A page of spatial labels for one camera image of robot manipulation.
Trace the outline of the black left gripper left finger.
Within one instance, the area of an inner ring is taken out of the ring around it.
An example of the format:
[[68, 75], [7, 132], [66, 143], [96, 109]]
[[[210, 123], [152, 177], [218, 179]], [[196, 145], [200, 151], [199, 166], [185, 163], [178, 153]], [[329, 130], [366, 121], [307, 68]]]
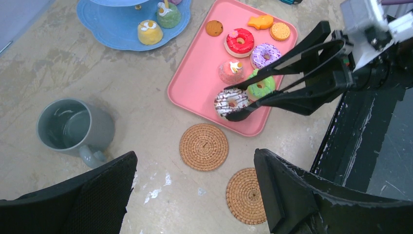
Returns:
[[0, 201], [2, 234], [118, 234], [137, 156], [130, 151], [86, 173]]

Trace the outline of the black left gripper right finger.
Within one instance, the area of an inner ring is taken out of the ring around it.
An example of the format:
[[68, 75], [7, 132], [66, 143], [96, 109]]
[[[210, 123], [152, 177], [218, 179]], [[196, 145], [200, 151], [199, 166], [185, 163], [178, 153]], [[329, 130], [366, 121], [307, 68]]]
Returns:
[[272, 234], [410, 234], [411, 201], [337, 185], [297, 167], [268, 149], [254, 165]]

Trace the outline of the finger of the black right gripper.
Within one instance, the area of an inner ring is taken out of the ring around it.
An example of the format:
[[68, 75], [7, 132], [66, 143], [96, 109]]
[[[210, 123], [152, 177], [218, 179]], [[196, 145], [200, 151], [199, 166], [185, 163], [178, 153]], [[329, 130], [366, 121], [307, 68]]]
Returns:
[[348, 58], [335, 58], [318, 70], [306, 74], [305, 87], [267, 95], [258, 100], [258, 106], [277, 107], [309, 116], [348, 90], [350, 68]]
[[277, 61], [260, 69], [257, 75], [241, 83], [226, 87], [227, 90], [237, 88], [246, 90], [248, 86], [262, 81], [269, 76], [290, 75], [302, 72], [302, 68], [309, 62], [309, 57], [320, 50], [332, 49], [342, 45], [342, 39], [325, 40], [331, 33], [328, 21], [320, 21], [316, 27], [293, 49]]

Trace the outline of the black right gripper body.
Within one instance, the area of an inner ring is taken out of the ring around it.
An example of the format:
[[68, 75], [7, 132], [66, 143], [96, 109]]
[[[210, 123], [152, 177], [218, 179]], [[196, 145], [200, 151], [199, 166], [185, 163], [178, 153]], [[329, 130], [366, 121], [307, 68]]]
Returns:
[[356, 68], [356, 46], [360, 45], [341, 30], [332, 33], [333, 39], [344, 39], [352, 45], [352, 51], [347, 55], [347, 65], [352, 78], [351, 90], [388, 90], [393, 88], [407, 89], [407, 41], [395, 42], [387, 49], [374, 50], [373, 58]]

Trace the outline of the black food tongs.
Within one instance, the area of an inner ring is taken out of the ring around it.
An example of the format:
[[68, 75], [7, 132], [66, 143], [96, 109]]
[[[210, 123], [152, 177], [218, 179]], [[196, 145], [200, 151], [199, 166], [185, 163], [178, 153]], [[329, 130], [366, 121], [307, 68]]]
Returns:
[[[304, 81], [306, 80], [304, 76], [308, 73], [312, 73], [319, 68], [323, 67], [329, 61], [338, 58], [346, 58], [348, 52], [351, 51], [352, 45], [346, 43], [344, 39], [342, 39], [342, 45], [336, 46], [332, 49], [324, 49], [320, 50], [317, 54], [312, 55], [309, 57], [309, 62], [303, 66], [302, 72], [297, 74], [290, 74], [290, 75], [277, 75], [283, 76], [285, 78], [290, 78], [288, 83], [282, 84], [279, 88], [276, 88], [275, 91], [270, 93], [269, 95], [275, 92], [283, 92], [283, 91], [295, 91], [297, 89], [301, 89], [305, 87]], [[232, 121], [232, 122], [239, 122], [245, 120], [249, 117], [254, 111], [261, 108], [258, 106], [258, 100], [252, 101], [247, 107], [242, 108], [241, 110], [228, 114], [225, 119]]]

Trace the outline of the chocolate drizzle white donut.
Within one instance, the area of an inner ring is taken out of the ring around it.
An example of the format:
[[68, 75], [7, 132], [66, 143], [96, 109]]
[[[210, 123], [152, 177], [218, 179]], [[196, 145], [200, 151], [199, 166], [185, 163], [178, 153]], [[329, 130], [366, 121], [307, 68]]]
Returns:
[[250, 103], [248, 94], [241, 89], [231, 88], [222, 90], [214, 100], [216, 113], [221, 118], [228, 114], [237, 112]]

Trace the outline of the red frosted donut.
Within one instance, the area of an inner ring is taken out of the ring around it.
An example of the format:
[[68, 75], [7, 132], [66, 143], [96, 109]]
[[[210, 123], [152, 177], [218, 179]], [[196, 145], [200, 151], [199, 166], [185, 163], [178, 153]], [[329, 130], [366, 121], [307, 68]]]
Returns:
[[224, 47], [231, 56], [246, 58], [252, 54], [255, 39], [250, 31], [244, 28], [236, 28], [227, 34]]

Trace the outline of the green cupcake with cream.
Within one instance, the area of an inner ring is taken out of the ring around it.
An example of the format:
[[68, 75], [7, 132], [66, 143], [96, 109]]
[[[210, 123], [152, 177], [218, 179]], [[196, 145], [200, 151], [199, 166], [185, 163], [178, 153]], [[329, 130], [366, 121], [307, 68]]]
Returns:
[[159, 2], [157, 7], [157, 22], [161, 27], [170, 29], [179, 24], [181, 21], [181, 13], [176, 5], [169, 3], [168, 6], [166, 6], [164, 2]]

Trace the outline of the yellow cupcake with cream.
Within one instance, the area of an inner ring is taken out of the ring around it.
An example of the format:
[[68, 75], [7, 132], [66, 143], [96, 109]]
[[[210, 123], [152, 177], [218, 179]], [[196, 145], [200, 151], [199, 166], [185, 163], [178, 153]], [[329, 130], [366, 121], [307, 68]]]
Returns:
[[138, 24], [138, 39], [144, 45], [154, 45], [163, 38], [161, 27], [153, 20], [144, 20]]

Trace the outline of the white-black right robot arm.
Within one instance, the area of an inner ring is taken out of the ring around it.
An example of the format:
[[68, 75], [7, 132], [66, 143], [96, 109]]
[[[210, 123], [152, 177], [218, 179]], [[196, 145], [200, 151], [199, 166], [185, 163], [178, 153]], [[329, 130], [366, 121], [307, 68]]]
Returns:
[[356, 68], [355, 53], [356, 47], [347, 35], [332, 31], [327, 21], [319, 22], [294, 48], [235, 88], [246, 90], [269, 76], [301, 73], [303, 77], [226, 115], [226, 119], [242, 121], [262, 106], [308, 116], [347, 91], [412, 88], [412, 39], [380, 51], [361, 68]]

